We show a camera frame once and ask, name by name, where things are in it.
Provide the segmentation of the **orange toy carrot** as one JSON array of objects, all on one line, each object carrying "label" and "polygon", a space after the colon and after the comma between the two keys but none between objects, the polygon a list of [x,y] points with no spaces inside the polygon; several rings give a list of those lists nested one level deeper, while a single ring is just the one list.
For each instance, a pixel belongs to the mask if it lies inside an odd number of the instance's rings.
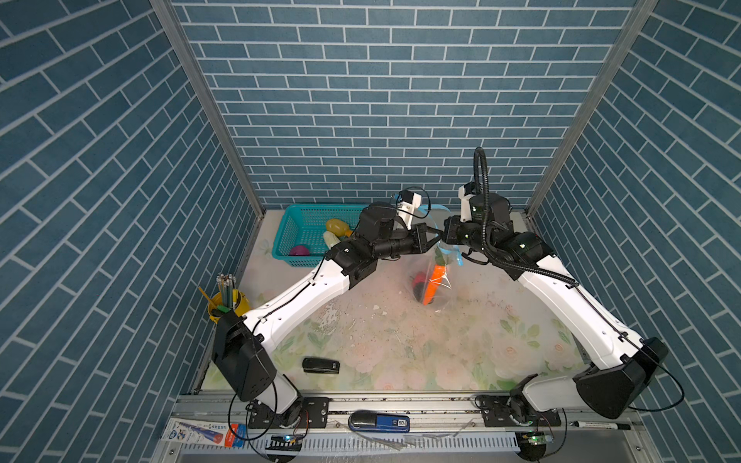
[{"label": "orange toy carrot", "polygon": [[426,277],[428,277],[428,283],[426,284],[424,305],[428,306],[434,301],[438,289],[447,278],[447,262],[439,249],[435,250],[434,266]]}]

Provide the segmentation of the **white toy daikon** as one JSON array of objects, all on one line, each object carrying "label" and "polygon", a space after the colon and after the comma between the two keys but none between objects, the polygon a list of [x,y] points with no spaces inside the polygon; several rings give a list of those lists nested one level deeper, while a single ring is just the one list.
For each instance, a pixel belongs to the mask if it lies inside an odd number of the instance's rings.
[{"label": "white toy daikon", "polygon": [[328,249],[332,249],[334,246],[341,242],[341,239],[331,231],[325,231],[322,237]]}]

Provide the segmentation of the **purple toy eggplant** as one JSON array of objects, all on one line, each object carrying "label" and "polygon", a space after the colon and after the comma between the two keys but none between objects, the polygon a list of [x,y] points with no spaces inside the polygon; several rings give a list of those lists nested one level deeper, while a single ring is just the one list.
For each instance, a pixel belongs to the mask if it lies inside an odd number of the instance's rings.
[{"label": "purple toy eggplant", "polygon": [[290,257],[308,257],[311,251],[304,245],[296,245],[289,251]]}]

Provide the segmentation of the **clear zip top bag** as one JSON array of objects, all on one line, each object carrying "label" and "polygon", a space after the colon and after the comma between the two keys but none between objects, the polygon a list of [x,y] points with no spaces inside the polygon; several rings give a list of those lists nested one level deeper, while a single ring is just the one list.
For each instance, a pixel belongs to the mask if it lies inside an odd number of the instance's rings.
[{"label": "clear zip top bag", "polygon": [[404,284],[417,306],[440,314],[457,298],[455,274],[462,266],[457,245],[440,241],[423,255],[403,257]]}]

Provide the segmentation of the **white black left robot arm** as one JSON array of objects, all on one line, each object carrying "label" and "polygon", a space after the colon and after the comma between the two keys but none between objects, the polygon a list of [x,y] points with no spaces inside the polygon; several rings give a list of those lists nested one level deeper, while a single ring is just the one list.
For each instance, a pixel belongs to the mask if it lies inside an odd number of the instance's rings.
[{"label": "white black left robot arm", "polygon": [[442,235],[425,223],[389,233],[357,229],[302,280],[266,304],[243,316],[223,314],[216,325],[212,363],[239,400],[256,399],[277,415],[297,409],[297,387],[272,362],[276,347],[316,310],[372,275],[380,260],[424,254]]}]

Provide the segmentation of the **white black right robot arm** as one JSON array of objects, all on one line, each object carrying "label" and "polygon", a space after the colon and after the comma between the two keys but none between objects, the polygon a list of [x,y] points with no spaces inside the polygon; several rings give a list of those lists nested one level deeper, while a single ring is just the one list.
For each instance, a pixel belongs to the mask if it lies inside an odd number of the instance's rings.
[{"label": "white black right robot arm", "polygon": [[580,372],[522,380],[511,391],[511,407],[519,415],[588,408],[617,419],[648,387],[667,357],[663,341],[643,338],[610,314],[535,233],[464,222],[454,215],[444,222],[443,240],[483,254],[486,262],[534,293],[588,357],[588,366]]}]

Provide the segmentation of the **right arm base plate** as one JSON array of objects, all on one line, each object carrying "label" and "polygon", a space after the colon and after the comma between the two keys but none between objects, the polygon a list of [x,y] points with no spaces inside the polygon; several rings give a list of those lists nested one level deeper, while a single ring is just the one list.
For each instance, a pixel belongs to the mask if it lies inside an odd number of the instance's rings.
[{"label": "right arm base plate", "polygon": [[476,395],[473,404],[482,414],[484,425],[487,428],[507,428],[508,426],[557,428],[562,425],[558,410],[538,412],[519,397]]}]

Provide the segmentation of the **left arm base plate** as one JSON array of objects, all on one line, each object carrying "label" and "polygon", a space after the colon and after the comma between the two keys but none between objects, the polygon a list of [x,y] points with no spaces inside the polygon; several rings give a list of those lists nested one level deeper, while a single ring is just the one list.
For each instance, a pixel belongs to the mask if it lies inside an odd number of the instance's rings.
[{"label": "left arm base plate", "polygon": [[251,404],[250,429],[326,428],[330,399],[328,397],[301,397],[286,411],[275,415],[260,401]]}]

